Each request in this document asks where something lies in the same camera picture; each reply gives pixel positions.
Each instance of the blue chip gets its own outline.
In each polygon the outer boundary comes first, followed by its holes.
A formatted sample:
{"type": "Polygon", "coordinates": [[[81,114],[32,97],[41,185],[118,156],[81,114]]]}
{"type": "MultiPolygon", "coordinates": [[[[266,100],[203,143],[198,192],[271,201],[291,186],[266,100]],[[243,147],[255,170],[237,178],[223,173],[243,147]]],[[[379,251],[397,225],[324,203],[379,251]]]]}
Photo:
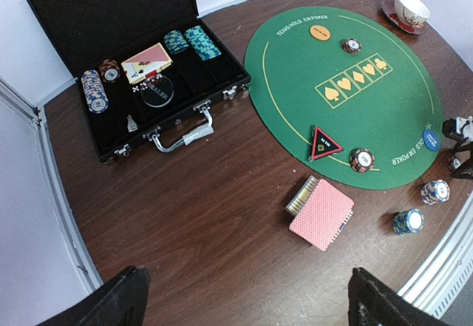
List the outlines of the blue chip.
{"type": "Polygon", "coordinates": [[[432,130],[424,130],[423,142],[430,151],[437,151],[440,148],[440,141],[438,140],[437,135],[432,130]]]}

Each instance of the teal poker chip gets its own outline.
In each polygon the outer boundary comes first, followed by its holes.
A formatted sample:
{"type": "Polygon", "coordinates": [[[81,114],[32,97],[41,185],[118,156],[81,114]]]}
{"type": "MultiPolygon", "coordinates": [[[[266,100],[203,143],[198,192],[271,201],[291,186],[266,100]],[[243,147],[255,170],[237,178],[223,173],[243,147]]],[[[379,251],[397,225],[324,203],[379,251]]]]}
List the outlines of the teal poker chip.
{"type": "Polygon", "coordinates": [[[179,30],[172,30],[164,36],[164,44],[172,55],[189,48],[189,43],[179,30]]]}
{"type": "Polygon", "coordinates": [[[205,34],[200,25],[187,29],[184,32],[184,36],[202,61],[208,61],[222,55],[222,52],[215,46],[210,37],[205,34]]]}

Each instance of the poker chip case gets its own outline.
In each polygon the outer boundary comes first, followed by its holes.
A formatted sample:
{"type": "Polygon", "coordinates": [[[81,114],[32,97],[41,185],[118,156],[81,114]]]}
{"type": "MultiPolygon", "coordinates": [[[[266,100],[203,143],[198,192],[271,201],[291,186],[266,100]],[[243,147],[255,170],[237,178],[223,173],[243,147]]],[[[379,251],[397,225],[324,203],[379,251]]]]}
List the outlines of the poker chip case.
{"type": "Polygon", "coordinates": [[[233,99],[250,82],[242,65],[199,19],[196,0],[27,1],[76,78],[101,162],[128,156],[133,148],[145,142],[153,142],[162,152],[187,145],[192,133],[187,135],[187,141],[183,140],[184,135],[169,148],[163,147],[158,138],[163,131],[194,115],[204,115],[207,119],[204,124],[207,127],[204,133],[200,130],[200,137],[212,133],[211,106],[233,99]],[[171,31],[184,34],[196,26],[202,27],[221,55],[204,61],[192,47],[173,55],[168,51],[173,64],[161,72],[174,85],[174,95],[168,104],[154,108],[144,103],[120,68],[122,73],[116,81],[102,83],[108,99],[106,110],[100,113],[89,110],[81,83],[85,72],[99,71],[106,59],[121,64],[157,43],[164,45],[164,37],[171,31]],[[139,128],[134,132],[127,129],[130,115],[139,128]]]}

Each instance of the heart symbol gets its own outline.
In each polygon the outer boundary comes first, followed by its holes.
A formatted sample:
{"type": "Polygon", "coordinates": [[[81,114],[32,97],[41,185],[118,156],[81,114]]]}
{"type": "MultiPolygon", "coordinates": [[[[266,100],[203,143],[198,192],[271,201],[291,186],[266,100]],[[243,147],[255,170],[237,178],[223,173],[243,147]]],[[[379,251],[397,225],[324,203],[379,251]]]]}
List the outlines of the heart symbol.
{"type": "Polygon", "coordinates": [[[336,89],[325,87],[325,97],[327,97],[329,101],[338,101],[339,95],[340,93],[338,93],[336,89]]]}
{"type": "Polygon", "coordinates": [[[373,76],[376,74],[375,68],[373,67],[372,64],[364,65],[363,66],[363,71],[365,71],[366,73],[369,73],[370,75],[373,75],[373,76]]]}
{"type": "Polygon", "coordinates": [[[337,84],[340,88],[346,89],[347,91],[352,90],[352,83],[346,77],[344,77],[343,80],[337,81],[337,84]]]}

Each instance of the case handle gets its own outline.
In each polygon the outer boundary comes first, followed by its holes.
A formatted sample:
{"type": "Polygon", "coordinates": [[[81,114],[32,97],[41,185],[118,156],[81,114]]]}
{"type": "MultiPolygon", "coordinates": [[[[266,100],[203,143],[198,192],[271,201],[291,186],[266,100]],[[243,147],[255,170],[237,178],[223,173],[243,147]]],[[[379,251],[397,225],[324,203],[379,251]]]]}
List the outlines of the case handle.
{"type": "Polygon", "coordinates": [[[191,130],[189,133],[183,135],[178,141],[173,143],[170,147],[164,147],[163,144],[160,142],[159,132],[155,132],[151,136],[149,136],[149,141],[152,141],[155,144],[156,148],[160,150],[161,152],[169,153],[169,152],[173,152],[178,147],[181,147],[184,145],[186,146],[190,145],[195,140],[198,140],[202,137],[213,134],[214,128],[212,127],[212,124],[214,123],[214,119],[212,118],[212,115],[210,114],[209,109],[210,109],[210,101],[205,101],[204,103],[201,103],[195,106],[194,110],[196,112],[203,114],[205,118],[207,119],[207,123],[202,124],[198,126],[197,128],[195,128],[194,130],[191,130]]]}

